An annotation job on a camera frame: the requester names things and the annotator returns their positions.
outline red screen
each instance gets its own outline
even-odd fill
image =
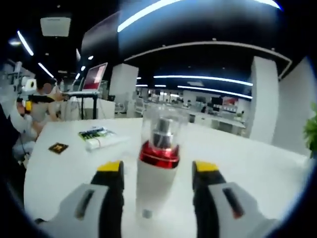
[[[98,90],[101,80],[104,76],[106,66],[107,63],[91,68],[87,73],[83,89]]]

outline transparent container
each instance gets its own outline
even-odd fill
[[[143,115],[137,171],[137,213],[142,218],[158,215],[168,199],[187,121],[181,111],[159,105],[147,108]]]

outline small black square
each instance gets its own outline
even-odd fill
[[[68,148],[68,145],[62,144],[62,143],[55,143],[54,145],[52,145],[49,150],[53,151],[54,153],[60,154],[62,153],[64,150],[66,150]]]

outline green plant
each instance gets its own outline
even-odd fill
[[[308,119],[304,126],[304,138],[307,148],[311,151],[311,158],[313,152],[317,152],[317,105],[315,103],[312,103],[312,110],[315,112],[315,116]]]

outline black ceiling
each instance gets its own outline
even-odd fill
[[[163,45],[210,42],[213,38],[216,38],[217,42],[245,43],[269,50],[274,48],[276,52],[293,61],[289,69],[291,70],[309,52],[313,41],[308,26],[311,8],[307,1],[278,0],[276,2],[283,8],[283,11],[280,11],[255,0],[183,0],[152,12],[116,34],[112,41],[105,40],[100,44],[100,49],[111,49],[111,54],[104,50],[94,50],[92,54],[96,57],[93,60],[87,61],[87,55],[84,55],[81,62],[76,61],[76,49],[81,51],[83,36],[94,25],[119,10],[118,21],[122,22],[156,1],[21,3],[14,11],[14,16],[7,21],[7,33],[10,38],[16,37],[16,30],[19,29],[35,55],[29,56],[22,46],[14,48],[7,45],[6,50],[10,59],[22,61],[28,70],[37,75],[45,74],[37,65],[41,62],[56,78],[66,76],[73,80],[83,64],[87,68],[104,61],[114,65]],[[71,15],[69,37],[42,35],[40,18],[54,13]],[[275,60],[279,74],[288,64],[287,61],[262,51],[222,45],[177,47],[145,54],[125,63],[139,67],[139,76],[143,78],[143,82],[150,80],[153,75],[168,74],[204,75],[248,81],[253,56]],[[67,71],[67,74],[58,73],[59,70]],[[178,83],[176,80],[166,81],[171,88]]]

